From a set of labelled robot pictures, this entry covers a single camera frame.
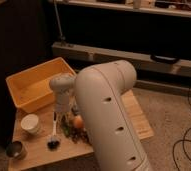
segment metal rod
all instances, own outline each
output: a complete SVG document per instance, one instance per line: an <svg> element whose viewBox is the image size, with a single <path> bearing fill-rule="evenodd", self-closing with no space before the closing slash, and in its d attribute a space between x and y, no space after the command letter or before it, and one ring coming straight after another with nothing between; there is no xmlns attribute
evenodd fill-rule
<svg viewBox="0 0 191 171"><path fill-rule="evenodd" d="M61 27L60 17L59 17L59 13L58 13L58 8L57 8L57 1L53 0L53 4L54 4L54 9L55 9L55 14L56 14L56 20L57 20L60 40L65 41L65 37L64 37L63 32L62 32L62 27Z"/></svg>

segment box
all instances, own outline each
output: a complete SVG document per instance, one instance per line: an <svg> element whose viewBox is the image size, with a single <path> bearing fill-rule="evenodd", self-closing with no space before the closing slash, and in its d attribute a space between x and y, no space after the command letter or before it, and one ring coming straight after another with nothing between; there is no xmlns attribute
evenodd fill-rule
<svg viewBox="0 0 191 171"><path fill-rule="evenodd" d="M16 108L32 113L54 102L49 81L59 73L75 75L73 69L59 57L7 77L7 86Z"/></svg>

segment black object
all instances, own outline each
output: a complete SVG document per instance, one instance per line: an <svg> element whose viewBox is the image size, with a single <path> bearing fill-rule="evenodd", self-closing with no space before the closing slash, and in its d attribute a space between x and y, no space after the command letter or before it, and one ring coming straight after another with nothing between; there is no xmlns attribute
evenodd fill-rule
<svg viewBox="0 0 191 171"><path fill-rule="evenodd" d="M167 0L158 0L155 1L155 6L159 8L169 8L169 5L171 5L170 1Z"/></svg>
<svg viewBox="0 0 191 171"><path fill-rule="evenodd" d="M56 112L53 112L53 120L56 121Z"/></svg>
<svg viewBox="0 0 191 171"><path fill-rule="evenodd" d="M47 143L47 146L50 150L55 150L58 148L59 144L59 141L50 141Z"/></svg>
<svg viewBox="0 0 191 171"><path fill-rule="evenodd" d="M97 2L107 2L115 4L125 4L125 0L97 0Z"/></svg>
<svg viewBox="0 0 191 171"><path fill-rule="evenodd" d="M156 56L156 55L151 55L150 59L152 59L156 62L161 62L161 63L166 63L166 64L175 64L179 61L178 58L167 58L167 57Z"/></svg>

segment metal cup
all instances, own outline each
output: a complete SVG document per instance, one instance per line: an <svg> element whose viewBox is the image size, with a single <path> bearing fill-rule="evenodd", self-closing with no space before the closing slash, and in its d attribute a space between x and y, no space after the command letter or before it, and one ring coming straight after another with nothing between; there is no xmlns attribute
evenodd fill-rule
<svg viewBox="0 0 191 171"><path fill-rule="evenodd" d="M27 155L27 151L20 141L14 141L7 146L6 154L10 158L20 160Z"/></svg>

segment handle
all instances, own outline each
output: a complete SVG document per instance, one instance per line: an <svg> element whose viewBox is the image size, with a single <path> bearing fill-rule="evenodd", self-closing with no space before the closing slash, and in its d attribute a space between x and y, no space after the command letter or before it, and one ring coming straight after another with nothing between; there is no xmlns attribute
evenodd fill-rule
<svg viewBox="0 0 191 171"><path fill-rule="evenodd" d="M54 117L53 117L53 135L56 135L56 112L54 112Z"/></svg>
<svg viewBox="0 0 191 171"><path fill-rule="evenodd" d="M179 58L168 58L168 57L156 56L156 55L151 55L150 59L152 59L156 62L161 62L161 63L166 63L166 64L175 64L180 60Z"/></svg>

